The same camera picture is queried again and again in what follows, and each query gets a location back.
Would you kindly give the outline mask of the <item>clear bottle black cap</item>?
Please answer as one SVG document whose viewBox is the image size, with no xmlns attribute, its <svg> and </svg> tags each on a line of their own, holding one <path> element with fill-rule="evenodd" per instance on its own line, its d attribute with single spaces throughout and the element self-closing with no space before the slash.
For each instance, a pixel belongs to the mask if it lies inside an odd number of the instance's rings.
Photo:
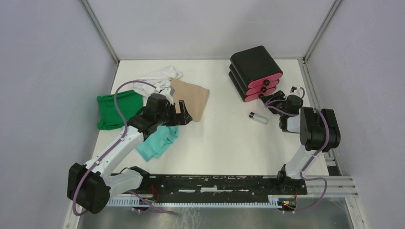
<svg viewBox="0 0 405 229">
<path fill-rule="evenodd" d="M 264 125 L 266 125 L 268 122 L 267 117 L 264 117 L 263 115 L 260 115 L 260 114 L 254 113 L 254 112 L 250 112 L 249 118 L 251 118 L 252 120 L 254 120 L 258 123 L 264 124 Z"/>
</svg>

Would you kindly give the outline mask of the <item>black pink drawer organizer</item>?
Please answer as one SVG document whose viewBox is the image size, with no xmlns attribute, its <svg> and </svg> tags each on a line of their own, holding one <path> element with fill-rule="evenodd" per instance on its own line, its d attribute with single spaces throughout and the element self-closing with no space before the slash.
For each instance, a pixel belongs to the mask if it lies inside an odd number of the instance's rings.
<svg viewBox="0 0 405 229">
<path fill-rule="evenodd" d="M 263 45 L 234 53 L 230 62 L 228 75 L 243 102 L 271 95 L 283 75 Z"/>
</svg>

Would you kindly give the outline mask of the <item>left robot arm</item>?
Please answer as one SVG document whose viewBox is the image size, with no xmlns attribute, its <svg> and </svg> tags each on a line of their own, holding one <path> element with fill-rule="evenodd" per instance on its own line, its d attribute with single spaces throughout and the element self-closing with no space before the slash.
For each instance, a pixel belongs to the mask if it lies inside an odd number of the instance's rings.
<svg viewBox="0 0 405 229">
<path fill-rule="evenodd" d="M 74 163 L 68 172 L 67 197 L 72 200 L 72 210 L 80 216 L 76 205 L 85 212 L 97 214 L 114 198 L 127 191 L 139 194 L 149 191 L 150 181 L 135 169 L 114 175 L 114 169 L 159 126 L 187 125 L 192 116 L 184 100 L 176 104 L 163 94 L 152 94 L 146 106 L 129 118 L 123 130 L 104 151 L 84 164 Z"/>
</svg>

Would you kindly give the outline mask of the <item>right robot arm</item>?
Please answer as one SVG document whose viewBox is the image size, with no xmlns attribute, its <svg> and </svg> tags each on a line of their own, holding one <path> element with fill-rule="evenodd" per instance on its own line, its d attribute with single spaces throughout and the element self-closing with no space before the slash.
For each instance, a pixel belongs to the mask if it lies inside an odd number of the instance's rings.
<svg viewBox="0 0 405 229">
<path fill-rule="evenodd" d="M 265 108 L 279 115 L 279 128 L 299 135 L 298 150 L 277 174 L 276 189 L 282 195 L 289 194 L 304 180 L 306 171 L 322 153 L 337 148 L 341 142 L 334 110 L 306 107 L 304 95 L 303 87 L 292 87 L 288 95 L 283 91 L 259 95 Z"/>
</svg>

